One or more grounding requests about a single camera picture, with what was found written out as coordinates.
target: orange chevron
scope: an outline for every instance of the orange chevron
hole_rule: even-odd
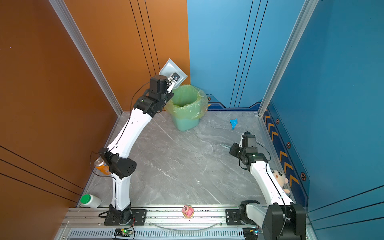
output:
[[[287,173],[287,167],[289,167],[290,169],[293,170],[293,167],[292,167],[290,164],[288,164],[287,162],[284,162],[284,172],[285,172],[285,173]]]
[[[286,154],[285,152],[280,151],[280,162],[281,162],[281,156],[282,156],[282,155],[288,157],[287,154]]]
[[[268,132],[271,132],[270,131],[271,126],[274,127],[273,123],[268,123]]]
[[[266,119],[267,118],[271,119],[271,116],[265,116],[265,125],[266,125]]]
[[[295,182],[297,182],[297,184],[300,184],[300,183],[299,183],[299,180],[297,180],[294,176],[289,175],[289,186],[290,186],[290,187],[292,187],[292,180],[294,180]]]
[[[273,136],[274,136],[274,135],[279,136],[279,135],[277,134],[277,132],[272,131],[272,142],[273,142]]]

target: green trash can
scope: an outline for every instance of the green trash can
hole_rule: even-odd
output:
[[[173,90],[173,94],[164,108],[172,115],[177,129],[187,131],[196,127],[207,111],[207,95],[192,85],[181,85]]]

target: blue plastic glove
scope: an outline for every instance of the blue plastic glove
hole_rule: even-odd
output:
[[[232,124],[232,130],[235,129],[236,125],[237,125],[237,119],[233,119],[233,120],[229,120]]]

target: chevron pattern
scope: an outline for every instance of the chevron pattern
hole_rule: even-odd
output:
[[[297,169],[292,163],[292,160],[290,159],[285,143],[283,142],[281,135],[279,134],[279,130],[277,129],[277,126],[275,125],[275,122],[268,108],[264,113],[263,119],[266,129],[268,130],[268,133],[271,137],[271,140],[275,147],[275,151],[279,156],[279,160],[281,162],[281,166],[284,169],[284,173],[289,180],[288,182],[291,187],[292,193],[296,199],[296,202],[306,207],[308,205],[308,195],[305,192],[304,186],[301,183],[301,178],[298,175]]]

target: green plastic bag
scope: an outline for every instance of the green plastic bag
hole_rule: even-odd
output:
[[[165,109],[178,119],[200,119],[208,108],[207,95],[192,85],[181,85],[173,90],[174,96]]]

